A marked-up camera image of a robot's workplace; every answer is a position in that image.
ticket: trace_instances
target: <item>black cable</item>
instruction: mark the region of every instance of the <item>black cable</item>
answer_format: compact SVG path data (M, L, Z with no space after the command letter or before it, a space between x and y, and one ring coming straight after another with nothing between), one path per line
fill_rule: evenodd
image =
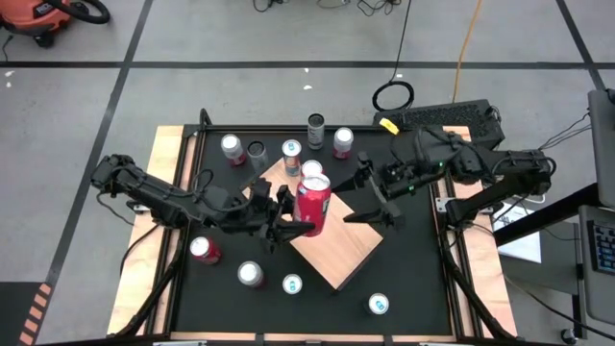
M523 204L523 202L521 203L521 207L523 207L523 210L526 212L526 215L529 215L528 208L526 208L526 205L525 205L525 204ZM540 229L540 231L545 231L546 233L548 233L549 235L551 235L551 236L552 236L552 237L554 237L555 239L562 240L562 241L574 241L574 240L578 240L578 238L577 238L577 237L574 237L574 238L562 238L562 237L559 237L559 236L557 236L557 235L554 235L551 231L547 230L546 228L541 228L541 229Z
M487 233L488 235L493 236L493 231L477 223L474 223L472 221L466 222L465 225L469 227L478 227L484 233ZM462 227L457 227L456 229L453 230L455 232L455 240L449 245L448 250L451 250L459 242L461 233L465 232L466 230L467 228L463 229Z
M201 192L203 192L205 188L211 183L211 181L213 181L213 171L209 168L203 168L201 169L199 173L197 173L197 175L194 178L194 184L192 186L192 191L197 190L197 187L199 186L199 179L201 178L203 173L209 173L209 180L203 186L201 186Z
M361 7L361 4L364 5L364 7L366 7L370 12L368 13L363 7ZM365 16L372 16L382 8L384 8L384 14L390 15L393 12L393 7L400 4L402 4L402 0L380 0L372 6L365 0L358 0L357 8L361 10Z
M319 8L325 9L325 10L339 9L340 7L348 6L350 4L350 0L349 1L343 1L343 2L341 2L341 4L335 5L335 6L324 6L322 4L322 2L323 2L323 0L317 0L316 1L316 5L318 5Z
M154 227L152 227L151 230L147 231L145 234L140 236L137 240L135 240L133 244L131 244L128 250L126 250L126 252L124 253L124 256L122 256L122 261L119 265L119 275L120 276L122 276L122 271L124 270L124 262L126 262L126 259L128 258L128 255L130 255L131 251L133 251L133 249L136 247L136 245L138 245L138 243L140 243L141 241L143 241L143 239L145 239L147 236L152 234L158 226L159 225L154 225Z
M589 331L589 332L593 332L593 333L598 334L598 335L600 335L600 336L602 336L602 337L605 337L605 338L607 338L607 339L610 339L610 340L615 341L615 336L613 336L613 335L611 335L611 334L607 334L607 333L605 333L605 332L603 332L603 331L597 330L597 329L595 329L595 328L593 328L593 327L590 327L590 326L588 326L588 325L586 325L586 324L584 324L584 323L581 323L580 321L577 321L576 319L574 319L574 318L572 318L572 317L570 317L570 316L568 316L568 315L566 315L566 314L564 314L564 313L562 313L562 312L560 312L560 311L558 311L558 310L556 310L556 309L554 309L554 308L551 308L550 306L548 306L548 305L547 305L547 303L545 303L545 302L543 302L542 300L540 300L540 298L536 297L533 293L531 293L531 292L529 292L528 290L526 290L526 289L524 289L524 288L522 288L522 287L518 286L516 283L514 283L512 280L510 280L510 279L508 278L508 276L504 275L504 279L505 279L505 280L506 280L509 284L511 284L513 287L515 287L515 288L519 289L520 291L522 291L522 292L526 293L526 294L527 294L528 296L530 296L533 300L535 300L535 301L536 301L536 303L540 304L541 306L543 306L545 309L549 310L550 312L552 312L552 313L554 313L554 314L558 315L558 316L559 316L559 317L561 317L561 318L567 319L568 321L570 321L570 322L572 322L572 323L575 323L576 325L579 325L579 326L583 327L584 329L586 329L586 330L587 330L587 331Z
M267 10L269 10L273 6L274 2L278 4L282 4L283 0L267 0L267 7L264 10L260 10L257 7L257 0L252 0L252 6L254 7L255 10L257 10L257 12L263 13L263 12L267 12Z
M100 15L91 15L89 13L81 12L77 8L66 5L62 0L44 0L45 3L53 6L54 8L70 15L73 18L83 20L86 23L90 24L106 24L111 19L111 15L109 14L109 10L107 7L101 3L99 0L83 0L93 6Z
M109 211L110 211L113 215L115 215L115 217L117 217L117 218L121 219L122 221L124 221L125 223L127 223L127 224L129 224L129 225L131 225L131 226L134 226L134 225L135 225L134 223L132 223L132 222L128 221L128 220L127 220L124 216L122 216L122 215L118 214L118 213L117 213L117 211L113 210L113 208L112 208L110 205L106 204L105 202L103 202L103 201L100 199L100 196L102 196L103 194L105 194L105 193L100 192L100 193L98 193L98 194L96 195L96 201L98 202L98 204L99 204L99 205L101 205L101 206L103 206L103 207L105 207L105 208L107 208L107 209L108 209L108 210L109 210Z
M372 96L372 106L374 106L374 108L378 111L394 111L394 110L404 110L409 108L410 106L412 106L412 102L414 102L414 88L412 87L412 85L408 82L404 82L404 81L393 81L395 79L395 76L397 75L397 68L400 64L400 57L402 56L402 48L404 47L404 37L406 37L406 27L407 27L407 19L409 17L410 14L410 5L411 5L411 0L408 0L407 2L407 8L406 8L406 19L404 20L404 29L402 31L402 39L400 40L400 48L397 51L397 60L395 60L395 68L393 70L393 76L391 77L391 79L384 84L383 86L379 87L376 92L374 92L374 95ZM387 89L388 87L392 87L392 86L401 86L404 87L407 92L408 92L408 97L406 102L401 105L398 108L395 109L384 109L382 108L379 104L378 104L378 96L381 94L381 92L383 92L385 89Z
M496 223L498 222L498 220L500 220L500 218L502 218L502 216L508 214L513 208L517 207L517 205L521 202L523 202L526 198L528 198L527 195L523 196L522 198L518 199L515 203L512 204L512 206L508 207L508 209L506 211L504 211L503 213L500 214L500 216L496 217L495 220L493 220L492 223Z
M4 44L2 45L2 54L4 54L5 62L9 62L9 55L7 54L7 46L9 45L9 42L11 42L11 40L12 40L12 35L9 35L7 37L7 40L5 40Z
M572 125L570 125L566 130L560 132L559 134L552 136L551 138L547 139L547 141L538 147L539 150L542 150L544 147L546 147L547 145L551 144L552 140L557 139L559 136L563 135L564 133L566 133L567 131L571 130L572 128L574 128L579 122L585 120L585 118L589 115L589 113L586 113L581 119L575 121Z

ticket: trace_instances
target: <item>wooden edge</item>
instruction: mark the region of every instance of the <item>wooden edge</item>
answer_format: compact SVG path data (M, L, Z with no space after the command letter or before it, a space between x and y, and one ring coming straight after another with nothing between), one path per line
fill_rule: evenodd
M152 146L147 172L168 183L173 182L182 144L184 126L159 126ZM154 227L149 213L137 215L130 243ZM126 259L111 312L108 333L116 333L128 324L152 290L162 228L154 231L134 248Z
M467 127L445 126L443 129L444 131L455 132L461 135L465 140L471 140L470 130ZM481 190L482 184L480 182L473 185L455 184L455 196L458 198L469 198ZM491 221L488 216L479 215L474 222L493 232ZM517 334L512 308L510 307L510 300L504 282L504 274L500 264L500 255L494 237L488 235L479 227L471 227L465 230L463 235L468 252L474 290L502 327L511 334ZM457 293L459 294L459 292L461 296L465 298L463 292L457 287ZM467 329L465 318L463 319L463 327L465 332ZM484 324L482 324L482 332L485 337L491 336L491 333L486 329Z
M196 148L196 136L191 136L188 139L187 146L185 148L184 169L182 171L182 179L180 181L180 188L188 190L188 184L190 184L190 172L192 170L192 162L194 158L194 151ZM180 230L172 230L171 238L166 254L165 268L169 266L175 251L177 250L177 243L180 239ZM171 283L169 283L162 292L159 300L158 307L156 309L156 319L154 321L154 334L161 334L164 331L164 321L166 319L167 306L169 302L169 295L171 293Z
M171 340L255 341L254 333L173 332ZM448 342L452 335L393 335L394 342ZM382 335L373 334L273 334L264 335L265 341L329 341L329 342L384 342Z

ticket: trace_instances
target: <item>white paper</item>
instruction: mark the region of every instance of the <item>white paper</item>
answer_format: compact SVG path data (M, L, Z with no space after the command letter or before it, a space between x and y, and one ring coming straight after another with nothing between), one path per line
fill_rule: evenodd
M495 213L494 219L500 216L503 212L510 208L510 204L504 203L504 207ZM523 207L516 206L506 215L502 216L495 224L493 230L497 232L500 228L513 223L528 214L533 213L533 210L527 210ZM540 234L538 232L517 239L513 242L502 245L498 248L498 252L502 255L511 256L516 259L530 260L536 263L541 262L540 256Z

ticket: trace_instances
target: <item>red shop vacuum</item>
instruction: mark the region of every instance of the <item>red shop vacuum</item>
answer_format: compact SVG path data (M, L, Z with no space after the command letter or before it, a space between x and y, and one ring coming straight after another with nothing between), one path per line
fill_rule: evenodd
M71 18L91 24L105 24L111 16L99 0L84 0L100 15L89 14L82 2L70 0L0 0L0 25L8 31L33 37L40 47L51 47L54 34L65 29Z

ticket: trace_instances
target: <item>wooden board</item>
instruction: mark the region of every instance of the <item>wooden board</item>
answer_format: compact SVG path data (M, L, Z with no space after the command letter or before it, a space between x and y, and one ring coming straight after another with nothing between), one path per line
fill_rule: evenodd
M283 159L260 176L271 182L271 197L274 199L281 185L288 185L294 194L301 180L286 175ZM290 242L335 289L350 278L382 241L382 236L369 225L344 223L344 216L352 212L337 195L332 194L323 232L313 237L300 236Z
M175 166L177 165L182 144L183 130L183 126L158 127L154 146L152 147L152 154L147 166L147 173L170 184L173 183ZM149 212L137 215L130 244L149 231L154 225ZM116 333L124 328L150 294L156 274L162 234L163 228L159 227L151 235L143 239L126 258L111 313L108 328L109 334Z
M447 126L444 127L444 130L455 132L461 135L465 140L471 140L470 130L467 127ZM482 183L473 185L455 184L455 196L457 198L469 198L481 191ZM447 195L446 188L440 190L440 195ZM491 220L489 216L479 215L474 220L474 223L491 230ZM488 235L479 227L472 227L465 230L463 236L468 252L468 260L470 261L470 271L472 272L474 290L493 316L500 322L502 327L509 333L516 335L517 329L512 315L512 308L510 307L510 301L508 300L508 292L506 290L504 274L502 272L502 266L500 265L500 255L498 253L495 238L492 235ZM459 297L463 297L463 305L467 306L465 296L463 296L460 289L457 293ZM466 319L469 319L468 313L462 313L462 318L464 330L466 330ZM484 325L482 326L482 332L485 337L491 336L491 333Z

